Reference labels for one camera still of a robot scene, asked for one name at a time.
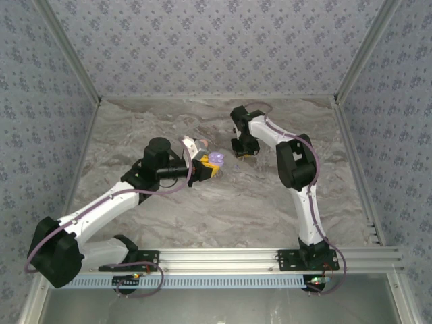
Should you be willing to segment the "thin aluminium table edge rail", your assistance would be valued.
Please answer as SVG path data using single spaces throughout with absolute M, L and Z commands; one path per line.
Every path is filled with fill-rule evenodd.
M 207 100 L 207 99 L 334 99 L 334 94 L 162 94 L 153 96 L 102 96 L 110 100 Z

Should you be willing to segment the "aluminium side rail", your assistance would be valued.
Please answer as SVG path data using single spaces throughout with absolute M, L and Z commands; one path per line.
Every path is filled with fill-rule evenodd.
M 63 207 L 62 212 L 61 212 L 60 219 L 63 216 L 68 216 L 70 214 L 70 210 L 71 210 L 73 202 L 74 202 L 75 193 L 77 191 L 77 187 L 78 187 L 79 182 L 80 182 L 82 170 L 84 168 L 84 163 L 86 160 L 86 154 L 87 154 L 88 147 L 89 147 L 89 144 L 91 141 L 92 133 L 94 130 L 95 122 L 97 120 L 97 115 L 98 115 L 100 106 L 101 106 L 101 102 L 96 103 L 95 108 L 94 108 L 94 112 L 93 112 L 92 117 L 90 119 L 88 129 L 86 131 L 86 135 L 84 138 L 82 150 L 80 153 L 80 157 L 78 159 L 78 163 L 76 165 L 76 169 L 75 169 L 74 175 L 72 177 L 72 183 L 71 183 L 70 189 L 68 190 L 68 193 L 67 193 L 67 196 L 65 199 L 65 204 L 64 204 L 64 207 Z M 60 219 L 57 220 L 57 223 L 59 223 L 60 226 L 62 226 L 63 224 L 62 224 L 62 221 Z
M 332 107 L 335 111 L 335 117 L 338 127 L 340 129 L 342 141 L 346 149 L 348 162 L 350 164 L 354 183 L 356 185 L 356 189 L 360 198 L 362 210 L 367 219 L 368 227 L 370 228 L 368 243 L 375 246 L 386 246 L 387 242 L 381 228 L 379 216 L 376 212 L 371 193 L 367 186 L 367 179 L 365 178 L 365 174 L 356 150 L 354 139 L 350 132 L 344 110 L 336 99 L 333 100 Z

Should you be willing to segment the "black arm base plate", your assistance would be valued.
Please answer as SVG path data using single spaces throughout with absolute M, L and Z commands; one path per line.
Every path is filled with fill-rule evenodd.
M 100 272 L 158 272 L 154 265 L 144 265 L 143 262 L 159 264 L 159 250 L 128 251 L 122 261 L 117 262 L 120 267 L 103 265 L 98 268 Z
M 339 270 L 340 264 L 335 250 L 312 253 L 305 250 L 278 250 L 276 260 L 280 271 L 324 271 Z

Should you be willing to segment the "aluminium corner post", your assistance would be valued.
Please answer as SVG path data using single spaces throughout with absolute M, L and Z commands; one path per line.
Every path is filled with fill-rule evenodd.
M 334 94 L 337 105 L 342 105 L 346 100 L 401 2 L 402 0 L 383 0 L 337 92 Z
M 48 0 L 32 0 L 32 2 L 82 85 L 84 92 L 94 104 L 98 105 L 100 96 Z

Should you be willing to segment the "aluminium frame bar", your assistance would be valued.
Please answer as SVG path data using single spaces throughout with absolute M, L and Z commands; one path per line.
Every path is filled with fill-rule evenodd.
M 36 275 L 18 319 L 18 324 L 39 323 L 49 290 L 50 283 L 48 280 L 42 275 Z
M 389 273 L 387 279 L 401 323 L 423 324 L 423 319 L 410 287 L 408 276 L 403 273 Z

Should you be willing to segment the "black controller board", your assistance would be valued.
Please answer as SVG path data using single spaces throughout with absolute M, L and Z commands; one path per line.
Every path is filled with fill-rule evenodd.
M 303 288 L 305 292 L 321 293 L 327 284 L 327 277 L 325 276 L 304 275 L 303 279 L 306 284 L 306 287 Z
M 134 275 L 114 276 L 111 285 L 120 294 L 131 294 L 137 290 L 140 279 Z

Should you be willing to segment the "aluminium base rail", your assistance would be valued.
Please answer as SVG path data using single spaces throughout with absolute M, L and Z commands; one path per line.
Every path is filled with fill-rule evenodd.
M 279 272 L 276 248 L 158 248 L 159 266 L 168 274 L 270 274 Z M 395 247 L 341 248 L 348 274 L 406 270 Z

